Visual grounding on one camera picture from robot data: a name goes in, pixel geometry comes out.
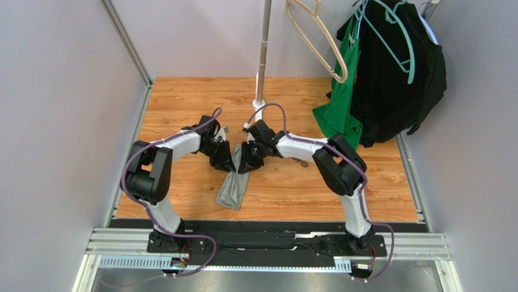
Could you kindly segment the grey cloth napkin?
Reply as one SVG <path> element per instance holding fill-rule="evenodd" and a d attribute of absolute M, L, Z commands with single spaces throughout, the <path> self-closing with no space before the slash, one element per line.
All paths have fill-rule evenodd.
<path fill-rule="evenodd" d="M 227 174 L 215 198 L 215 203 L 228 209 L 238 210 L 241 207 L 243 196 L 249 182 L 249 173 L 237 172 L 242 155 L 242 146 L 237 144 L 232 154 L 232 162 L 236 170 Z"/>

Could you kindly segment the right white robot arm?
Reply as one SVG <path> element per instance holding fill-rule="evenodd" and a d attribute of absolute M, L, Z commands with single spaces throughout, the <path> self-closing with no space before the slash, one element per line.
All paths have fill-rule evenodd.
<path fill-rule="evenodd" d="M 353 244 L 364 249 L 374 237 L 363 198 L 366 163 L 339 134 L 315 139 L 289 132 L 275 133 L 263 120 L 246 123 L 243 131 L 252 140 L 242 143 L 238 173 L 257 170 L 267 156 L 313 162 L 327 187 L 340 198 L 346 216 L 345 229 Z"/>

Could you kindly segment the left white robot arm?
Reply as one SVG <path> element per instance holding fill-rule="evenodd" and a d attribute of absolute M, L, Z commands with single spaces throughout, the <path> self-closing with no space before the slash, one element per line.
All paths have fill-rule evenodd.
<path fill-rule="evenodd" d="M 188 238 L 184 233 L 184 222 L 168 198 L 172 163 L 186 155 L 202 153 L 214 169 L 234 171 L 227 132 L 215 117 L 202 116 L 198 124 L 184 127 L 165 139 L 133 143 L 120 187 L 129 199 L 147 212 L 153 222 L 154 234 L 171 239 L 177 245 Z"/>

